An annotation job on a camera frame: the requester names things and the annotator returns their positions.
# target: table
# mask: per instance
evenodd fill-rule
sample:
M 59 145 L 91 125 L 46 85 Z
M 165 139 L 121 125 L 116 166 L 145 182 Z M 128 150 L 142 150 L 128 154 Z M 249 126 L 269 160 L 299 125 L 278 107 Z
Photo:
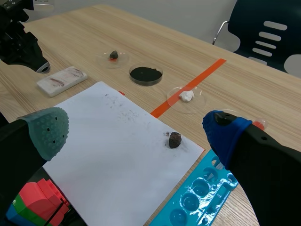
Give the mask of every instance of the table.
M 89 79 L 64 93 L 48 98 L 36 82 L 45 77 L 19 65 L 0 66 L 0 111 L 9 121 L 16 117 L 52 107 L 104 81 L 148 112 L 166 100 L 167 92 L 187 84 L 216 62 L 227 60 L 198 87 L 207 104 L 198 114 L 181 114 L 169 109 L 159 117 L 165 124 L 184 134 L 206 150 L 210 149 L 201 126 L 202 117 L 213 109 L 233 109 L 250 119 L 268 120 L 267 132 L 278 142 L 301 150 L 301 80 L 242 56 L 176 32 L 153 22 L 106 5 L 83 8 L 60 16 L 26 24 L 38 39 L 52 73 L 75 66 Z M 105 69 L 96 55 L 107 48 L 123 49 L 130 62 L 119 69 Z M 128 77 L 130 66 L 138 62 L 155 62 L 164 70 L 162 81 L 142 87 Z M 191 167 L 146 224 L 156 216 L 178 186 L 190 174 L 205 153 Z M 258 225 L 252 207 L 239 186 L 218 214 L 214 226 Z

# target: cotton ball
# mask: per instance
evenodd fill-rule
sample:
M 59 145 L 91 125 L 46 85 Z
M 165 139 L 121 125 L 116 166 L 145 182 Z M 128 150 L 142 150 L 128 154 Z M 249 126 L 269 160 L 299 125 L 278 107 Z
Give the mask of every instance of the cotton ball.
M 179 95 L 179 97 L 181 98 L 182 101 L 184 101 L 184 102 L 189 102 L 189 101 L 191 101 L 191 99 L 194 98 L 194 93 L 193 93 L 192 90 L 191 90 L 191 91 L 183 91 L 183 92 Z

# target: dark stone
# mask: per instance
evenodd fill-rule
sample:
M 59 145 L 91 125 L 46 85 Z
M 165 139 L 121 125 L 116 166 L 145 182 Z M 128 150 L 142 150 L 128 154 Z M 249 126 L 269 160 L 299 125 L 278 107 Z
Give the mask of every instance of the dark stone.
M 110 59 L 111 60 L 115 60 L 118 58 L 118 52 L 116 50 L 114 50 L 113 52 L 111 52 L 110 54 Z
M 182 138 L 181 134 L 172 132 L 169 136 L 169 147 L 170 148 L 176 148 L 181 144 Z

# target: eraser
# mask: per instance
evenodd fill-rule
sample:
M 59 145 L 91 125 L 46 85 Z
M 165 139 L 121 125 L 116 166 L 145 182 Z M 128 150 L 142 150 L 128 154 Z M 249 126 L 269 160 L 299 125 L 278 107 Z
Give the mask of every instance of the eraser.
M 50 97 L 54 97 L 87 78 L 88 76 L 76 67 L 68 67 L 38 81 L 37 85 Z

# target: chair leg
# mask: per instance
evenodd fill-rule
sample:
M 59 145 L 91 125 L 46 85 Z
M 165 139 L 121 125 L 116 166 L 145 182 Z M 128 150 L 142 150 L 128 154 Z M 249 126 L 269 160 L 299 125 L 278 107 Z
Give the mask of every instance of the chair leg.
M 220 34 L 220 32 L 221 32 L 221 30 L 222 30 L 222 27 L 224 27 L 224 25 L 225 25 L 225 24 L 228 24 L 228 23 L 229 23 L 229 21 L 224 21 L 224 22 L 222 23 L 220 29 L 218 30 L 217 34 L 215 35 L 215 37 L 214 37 L 214 39 L 213 39 L 212 45 L 215 44 L 215 41 L 216 41 L 218 35 Z

